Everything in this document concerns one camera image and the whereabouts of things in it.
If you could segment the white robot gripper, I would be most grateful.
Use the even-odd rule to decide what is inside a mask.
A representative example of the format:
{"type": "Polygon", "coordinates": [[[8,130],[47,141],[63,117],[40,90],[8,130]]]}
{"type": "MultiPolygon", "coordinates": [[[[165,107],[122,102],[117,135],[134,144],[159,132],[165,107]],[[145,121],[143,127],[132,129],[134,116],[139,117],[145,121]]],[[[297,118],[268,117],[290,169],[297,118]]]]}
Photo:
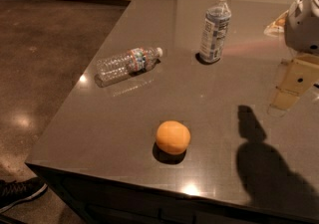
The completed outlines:
{"type": "MultiPolygon", "coordinates": [[[[264,30],[264,34],[271,37],[283,33],[289,48],[299,53],[319,55],[319,0],[295,0],[288,12],[283,12],[264,30]]],[[[287,64],[270,105],[288,111],[318,81],[319,57],[297,56],[287,64]]]]}

